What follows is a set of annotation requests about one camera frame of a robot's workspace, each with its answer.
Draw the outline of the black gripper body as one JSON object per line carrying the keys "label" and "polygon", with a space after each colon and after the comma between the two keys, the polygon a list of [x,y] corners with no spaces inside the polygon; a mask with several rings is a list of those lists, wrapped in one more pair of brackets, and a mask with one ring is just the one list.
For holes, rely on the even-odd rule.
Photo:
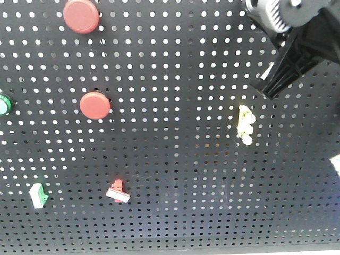
{"label": "black gripper body", "polygon": [[339,63],[339,1],[244,1],[247,15],[277,46],[279,34],[302,32],[302,45]]}

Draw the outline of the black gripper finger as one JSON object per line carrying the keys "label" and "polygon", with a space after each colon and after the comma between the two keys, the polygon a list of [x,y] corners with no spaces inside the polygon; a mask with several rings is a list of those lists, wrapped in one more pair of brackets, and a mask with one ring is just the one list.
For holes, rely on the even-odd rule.
{"label": "black gripper finger", "polygon": [[270,40],[277,57],[258,78],[250,82],[263,96],[274,99],[288,85],[320,64],[324,59],[304,46],[303,28],[291,28],[284,33],[274,33]]}

